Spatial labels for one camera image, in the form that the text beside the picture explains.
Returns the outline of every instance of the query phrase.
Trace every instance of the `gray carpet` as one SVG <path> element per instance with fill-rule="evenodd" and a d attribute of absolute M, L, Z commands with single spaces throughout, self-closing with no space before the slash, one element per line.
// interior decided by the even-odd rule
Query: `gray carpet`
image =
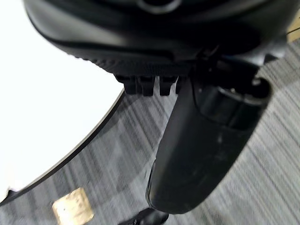
<path fill-rule="evenodd" d="M 300 224 L 300 41 L 260 76 L 271 80 L 275 95 L 247 147 L 205 202 L 170 216 L 167 225 Z M 160 97 L 157 89 L 152 98 L 125 97 L 80 154 L 0 207 L 0 224 L 55 225 L 53 202 L 78 187 L 95 213 L 89 225 L 116 225 L 147 207 L 150 167 L 175 101 L 174 87 L 170 97 Z"/>

